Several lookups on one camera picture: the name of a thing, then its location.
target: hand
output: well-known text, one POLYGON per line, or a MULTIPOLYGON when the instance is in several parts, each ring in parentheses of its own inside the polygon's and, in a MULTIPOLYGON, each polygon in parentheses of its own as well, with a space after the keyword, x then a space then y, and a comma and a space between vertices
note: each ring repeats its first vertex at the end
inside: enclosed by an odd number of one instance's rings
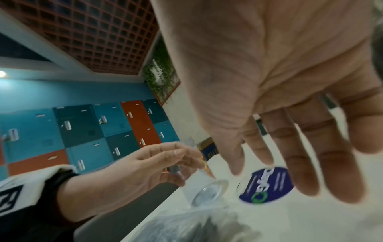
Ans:
POLYGON ((383 148, 383 94, 371 65, 371 5, 365 0, 152 0, 177 74, 233 174, 241 173, 244 139, 265 164, 272 155, 258 113, 286 161, 295 186, 319 192, 298 132, 313 146, 325 183, 338 199, 365 193, 352 146, 383 148), (340 104, 349 145, 318 93, 340 104))
POLYGON ((103 170, 71 178, 60 187, 57 203, 73 222, 113 211, 160 183, 184 186, 179 175, 162 171, 178 165, 187 179, 205 167, 201 157, 201 152, 179 142, 145 146, 103 170))

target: lattice ceiling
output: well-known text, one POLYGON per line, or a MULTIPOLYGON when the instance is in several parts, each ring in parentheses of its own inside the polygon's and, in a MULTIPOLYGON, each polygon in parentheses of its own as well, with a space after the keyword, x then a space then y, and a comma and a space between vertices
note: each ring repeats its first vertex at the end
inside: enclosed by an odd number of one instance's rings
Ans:
POLYGON ((158 31, 148 0, 0 0, 0 7, 95 72, 137 75, 158 31))

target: gray surface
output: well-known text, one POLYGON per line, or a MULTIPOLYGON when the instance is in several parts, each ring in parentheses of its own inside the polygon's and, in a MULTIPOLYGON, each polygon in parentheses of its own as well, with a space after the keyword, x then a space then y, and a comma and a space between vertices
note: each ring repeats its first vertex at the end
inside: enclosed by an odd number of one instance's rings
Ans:
POLYGON ((130 204, 86 223, 75 233, 75 242, 120 242, 178 187, 161 184, 130 204))

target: black sleeve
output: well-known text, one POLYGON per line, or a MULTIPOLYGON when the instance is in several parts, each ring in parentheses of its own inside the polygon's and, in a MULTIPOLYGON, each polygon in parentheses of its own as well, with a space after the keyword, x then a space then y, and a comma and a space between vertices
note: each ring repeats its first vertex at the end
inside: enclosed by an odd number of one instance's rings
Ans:
POLYGON ((1 241, 72 242, 74 230, 86 221, 67 221, 60 213, 56 196, 60 185, 76 175, 72 171, 55 174, 45 182, 35 206, 0 217, 1 241))

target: ceiling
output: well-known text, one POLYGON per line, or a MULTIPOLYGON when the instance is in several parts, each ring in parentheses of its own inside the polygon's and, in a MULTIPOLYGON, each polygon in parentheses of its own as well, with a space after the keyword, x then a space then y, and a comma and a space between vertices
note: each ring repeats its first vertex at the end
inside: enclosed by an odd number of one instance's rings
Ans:
POLYGON ((0 22, 0 68, 17 79, 143 82, 159 36, 148 0, 0 0, 0 22))

